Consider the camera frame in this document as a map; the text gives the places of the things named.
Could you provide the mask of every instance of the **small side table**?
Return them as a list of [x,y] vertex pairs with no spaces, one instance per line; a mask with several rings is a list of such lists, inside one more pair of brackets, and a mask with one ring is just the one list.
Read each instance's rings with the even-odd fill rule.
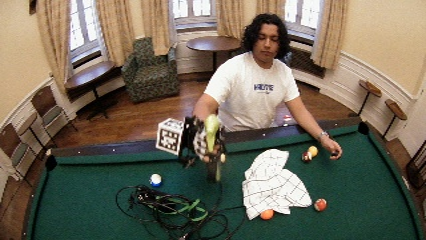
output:
[[213,53],[213,72],[217,69],[217,52],[232,52],[240,49],[240,40],[234,37],[206,36],[188,41],[187,47],[192,50]]
[[25,122],[23,123],[23,125],[20,126],[20,128],[17,129],[16,132],[17,132],[17,135],[21,136],[21,135],[27,132],[27,130],[29,129],[29,131],[31,131],[32,135],[35,136],[35,138],[36,138],[36,140],[37,140],[41,148],[43,148],[44,150],[48,150],[48,148],[47,148],[47,147],[44,146],[44,144],[41,143],[41,141],[40,141],[40,139],[39,139],[39,137],[37,137],[37,134],[36,134],[35,130],[32,129],[32,124],[35,123],[35,121],[36,121],[36,119],[37,119],[37,116],[39,116],[37,112],[33,112],[33,113],[31,114],[31,116],[27,118]]
[[394,121],[396,121],[396,118],[398,117],[401,120],[407,120],[407,119],[409,119],[409,118],[407,118],[407,115],[405,114],[405,112],[404,112],[402,109],[400,108],[398,103],[396,103],[394,100],[388,99],[388,100],[385,101],[385,103],[386,103],[386,106],[389,107],[390,111],[393,112],[394,117],[392,118],[389,127],[388,127],[388,129],[386,129],[386,131],[385,131],[385,133],[384,133],[384,138],[385,138],[385,136],[386,136],[386,134],[388,134],[388,132],[389,132],[389,129],[390,129],[390,127],[392,127],[392,124],[393,124]]
[[99,113],[103,113],[105,118],[107,108],[117,104],[117,101],[109,101],[104,103],[97,94],[96,88],[108,80],[107,75],[116,68],[116,64],[112,61],[105,61],[95,64],[87,69],[81,70],[77,74],[75,74],[65,82],[65,89],[76,89],[83,86],[89,86],[95,95],[92,113],[88,116],[88,120],[91,120]]
[[360,80],[360,86],[365,90],[368,90],[368,95],[365,96],[364,103],[362,103],[362,106],[361,106],[361,109],[360,109],[360,112],[358,112],[358,116],[361,115],[361,112],[362,112],[362,109],[364,109],[365,104],[368,102],[370,94],[373,94],[378,98],[382,97],[382,91],[369,81]]

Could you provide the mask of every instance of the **checkered marker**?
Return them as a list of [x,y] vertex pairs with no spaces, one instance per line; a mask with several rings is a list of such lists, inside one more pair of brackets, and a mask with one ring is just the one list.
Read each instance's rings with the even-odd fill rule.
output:
[[184,133],[184,122],[173,118],[159,124],[156,147],[179,155]]

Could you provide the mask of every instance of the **curtain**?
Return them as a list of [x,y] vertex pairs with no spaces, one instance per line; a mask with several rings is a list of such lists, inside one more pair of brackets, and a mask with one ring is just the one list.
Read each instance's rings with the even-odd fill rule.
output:
[[342,47],[348,0],[324,0],[321,4],[322,10],[310,58],[318,66],[334,69]]
[[69,74],[69,1],[39,0],[37,22],[41,42],[57,87],[65,94]]
[[216,0],[217,34],[241,39],[242,0]]
[[99,21],[108,49],[109,60],[123,66],[133,52],[133,25],[127,0],[97,0]]
[[99,21],[99,11],[97,11],[97,7],[96,7],[96,0],[92,0],[92,6],[93,6],[93,22],[95,22],[95,30],[96,30],[96,35],[97,35],[97,44],[99,44],[99,48],[101,51],[101,58],[103,61],[108,61],[109,60],[109,53],[108,53],[108,49],[107,49],[107,45],[105,45],[105,41],[104,41],[104,34],[103,34],[103,28],[101,28],[101,24]]
[[256,14],[274,13],[280,17],[285,16],[285,0],[257,0]]
[[144,0],[143,15],[145,35],[152,37],[155,54],[167,55],[177,42],[173,1]]

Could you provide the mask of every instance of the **green upholstered chair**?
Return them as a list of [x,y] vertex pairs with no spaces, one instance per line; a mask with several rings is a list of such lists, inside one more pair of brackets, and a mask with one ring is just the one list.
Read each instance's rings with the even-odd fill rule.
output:
[[133,53],[121,68],[127,92],[133,102],[179,94],[175,48],[168,55],[155,56],[152,38],[136,39]]

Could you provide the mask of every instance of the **dark curly hair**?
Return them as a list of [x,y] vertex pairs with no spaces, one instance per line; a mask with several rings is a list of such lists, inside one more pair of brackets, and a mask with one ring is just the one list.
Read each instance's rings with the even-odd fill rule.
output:
[[262,24],[273,24],[278,27],[278,53],[276,58],[284,58],[284,56],[290,52],[290,39],[288,36],[288,29],[281,18],[276,14],[260,14],[253,19],[250,25],[248,25],[244,29],[244,36],[241,41],[241,46],[244,52],[253,51],[254,43],[258,39],[258,33],[261,31]]

